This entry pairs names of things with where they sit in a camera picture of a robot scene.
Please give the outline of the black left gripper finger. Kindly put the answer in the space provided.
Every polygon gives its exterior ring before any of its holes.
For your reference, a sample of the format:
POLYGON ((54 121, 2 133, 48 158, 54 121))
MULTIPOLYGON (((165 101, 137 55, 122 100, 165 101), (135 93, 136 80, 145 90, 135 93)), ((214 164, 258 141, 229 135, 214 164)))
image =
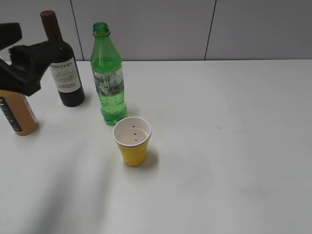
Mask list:
POLYGON ((0 24, 0 49, 7 48, 22 39, 22 31, 18 22, 0 24))
POLYGON ((0 61, 0 89, 28 97, 39 91, 45 71, 60 55, 60 46, 60 40, 52 40, 10 48, 11 63, 0 61))

